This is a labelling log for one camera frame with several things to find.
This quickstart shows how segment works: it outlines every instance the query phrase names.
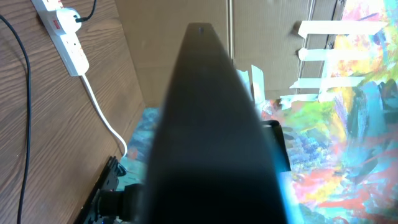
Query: electrical outlet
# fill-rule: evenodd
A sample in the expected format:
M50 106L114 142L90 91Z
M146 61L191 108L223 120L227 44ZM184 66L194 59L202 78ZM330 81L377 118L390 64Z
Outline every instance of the electrical outlet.
M57 12L63 10L63 5L59 0L32 0L47 32L49 33L55 48L61 56L65 67L71 76L84 75L88 70L88 61L80 45L75 31L80 28L80 24L70 27L65 21L60 21ZM67 11L67 16L80 17L74 10Z

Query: colorful painting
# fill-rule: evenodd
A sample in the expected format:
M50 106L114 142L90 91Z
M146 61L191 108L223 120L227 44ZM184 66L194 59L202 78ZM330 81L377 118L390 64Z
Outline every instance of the colorful painting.
M302 216L296 223L398 223L398 2L347 0L343 20L388 22L376 35L335 40L336 49L365 50L371 57L328 62L326 75L364 80L326 90L335 94L332 101L296 101L287 110L280 100L267 101L261 118L283 126L292 166L284 183ZM144 112L127 166L145 163L158 118L159 110Z

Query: white cable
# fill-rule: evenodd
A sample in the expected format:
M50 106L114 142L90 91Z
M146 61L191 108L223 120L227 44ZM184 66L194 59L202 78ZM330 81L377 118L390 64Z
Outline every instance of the white cable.
M98 113L98 115L100 116L100 118L102 119L102 122L103 122L103 123L105 124L105 126L109 129L109 131L111 131L112 134L113 134L115 137L117 137L117 138L122 142L122 144L123 144L123 146L124 146L124 154L123 154L122 157L125 157L126 154L127 154L127 144L126 144L126 142L125 142L124 139L111 127L111 125L110 125L110 124L108 123L108 121L106 120L104 114L103 114L102 111L101 111L100 106L98 105L97 99L95 98L93 89L91 89L90 83L88 82L86 75L85 75L85 74L84 74L84 75L81 75L81 77L82 77L82 79L83 79L83 83L85 84L86 90L87 90L87 92L89 93L88 95L90 96L91 101L92 101L93 104L94 104L94 108L95 108L95 110L97 111L97 113Z

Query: black cable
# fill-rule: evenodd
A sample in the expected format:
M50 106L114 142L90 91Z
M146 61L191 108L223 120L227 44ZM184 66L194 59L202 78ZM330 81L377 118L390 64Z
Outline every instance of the black cable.
M18 41L19 46L21 47L22 53L24 53L24 57L26 60L26 67L27 67L27 75L26 75L26 88L27 88L27 124L26 124L26 161L25 161L25 171L24 171L24 178L22 180L22 188L21 188L21 195L19 197L19 206L18 206L18 217L17 223L20 224L22 220L22 206L24 204L24 195L25 195L25 187L26 187L26 180L29 170L29 157L30 157L30 129L32 124L32 102L30 97L30 63L29 58L27 56L26 50L24 45L22 44L17 32L12 28L11 24L2 16L0 15L0 19L10 28L11 32L14 34L15 38Z
M93 10L91 10L90 15L88 15L87 17L78 18L78 19L76 19L76 22L86 22L87 20L89 20L94 14L96 3L97 3L97 0L94 0Z

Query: wood grain surface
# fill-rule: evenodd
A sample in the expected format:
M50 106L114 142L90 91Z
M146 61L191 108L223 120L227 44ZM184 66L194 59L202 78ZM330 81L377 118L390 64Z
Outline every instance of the wood grain surface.
M82 16L92 0L63 0ZM121 157L83 84L69 76L29 0L0 0L32 67L32 144L23 223L72 223L109 156ZM145 107L114 0L77 32L103 113L128 141ZM25 161L26 65L0 22L0 223L15 223Z

